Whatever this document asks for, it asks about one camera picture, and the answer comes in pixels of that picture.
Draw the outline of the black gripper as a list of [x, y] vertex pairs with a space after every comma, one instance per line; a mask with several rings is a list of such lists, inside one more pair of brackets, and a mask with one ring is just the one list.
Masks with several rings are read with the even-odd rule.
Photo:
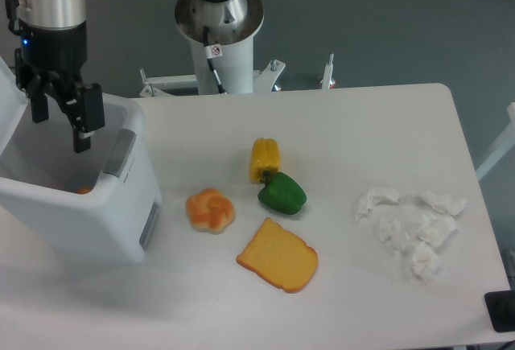
[[19, 24], [21, 47], [16, 78], [31, 102], [34, 123], [49, 119], [47, 97], [67, 115], [76, 153], [91, 148], [93, 131], [105, 126], [101, 86], [85, 84], [81, 68], [88, 58], [87, 23], [68, 29], [44, 29]]

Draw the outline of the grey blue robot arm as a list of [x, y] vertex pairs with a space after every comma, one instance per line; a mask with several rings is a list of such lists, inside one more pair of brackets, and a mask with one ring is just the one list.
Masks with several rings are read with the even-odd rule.
[[56, 101], [72, 127], [73, 149], [88, 150], [91, 134], [104, 127], [101, 86], [86, 84], [86, 0], [5, 0], [8, 29], [20, 38], [14, 51], [17, 87], [31, 104], [33, 122], [48, 120]]

